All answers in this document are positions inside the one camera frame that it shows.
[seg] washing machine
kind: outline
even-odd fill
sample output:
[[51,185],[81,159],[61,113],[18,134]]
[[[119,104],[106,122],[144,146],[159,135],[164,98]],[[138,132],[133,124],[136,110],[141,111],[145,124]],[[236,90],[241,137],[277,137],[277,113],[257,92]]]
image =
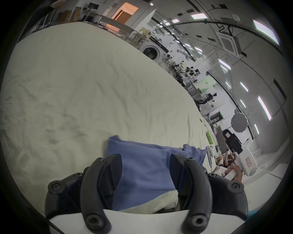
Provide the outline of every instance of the washing machine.
[[163,57],[169,52],[166,47],[154,37],[150,37],[148,40],[142,42],[139,50],[156,63],[161,63]]

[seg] green bottle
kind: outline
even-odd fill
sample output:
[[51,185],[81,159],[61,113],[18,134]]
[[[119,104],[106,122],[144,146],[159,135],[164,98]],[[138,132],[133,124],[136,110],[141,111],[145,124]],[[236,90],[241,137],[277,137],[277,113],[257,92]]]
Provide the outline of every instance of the green bottle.
[[213,144],[214,142],[213,142],[213,139],[212,139],[210,132],[206,132],[205,134],[207,135],[207,139],[209,140],[209,143]]

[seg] cardboard box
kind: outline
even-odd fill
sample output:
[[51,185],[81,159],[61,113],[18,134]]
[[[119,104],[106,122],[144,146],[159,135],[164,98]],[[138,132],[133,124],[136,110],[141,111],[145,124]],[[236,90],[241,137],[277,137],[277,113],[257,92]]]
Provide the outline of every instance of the cardboard box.
[[60,12],[57,16],[56,21],[68,21],[72,11]]
[[75,8],[75,10],[74,10],[74,14],[73,14],[73,19],[72,19],[72,21],[78,21],[80,11],[81,11],[81,7],[78,7],[78,6],[77,6],[77,7]]

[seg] mattress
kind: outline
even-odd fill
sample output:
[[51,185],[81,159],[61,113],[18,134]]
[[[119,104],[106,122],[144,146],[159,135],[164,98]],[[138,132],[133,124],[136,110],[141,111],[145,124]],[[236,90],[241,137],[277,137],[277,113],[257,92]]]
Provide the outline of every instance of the mattress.
[[[16,45],[0,111],[9,170],[42,214],[48,183],[102,157],[110,136],[203,149],[205,132],[212,133],[171,75],[130,44],[83,22],[43,29]],[[126,212],[153,213],[176,198],[171,191]]]

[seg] wrinkled fabric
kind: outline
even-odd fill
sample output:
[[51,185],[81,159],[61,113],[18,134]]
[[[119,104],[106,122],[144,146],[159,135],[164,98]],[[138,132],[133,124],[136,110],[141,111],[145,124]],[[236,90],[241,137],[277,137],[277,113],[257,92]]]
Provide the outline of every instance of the wrinkled fabric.
[[206,150],[184,144],[183,148],[165,147],[109,138],[107,156],[121,154],[122,175],[114,192],[115,211],[144,204],[166,192],[175,190],[170,176],[171,154],[193,157],[202,165]]

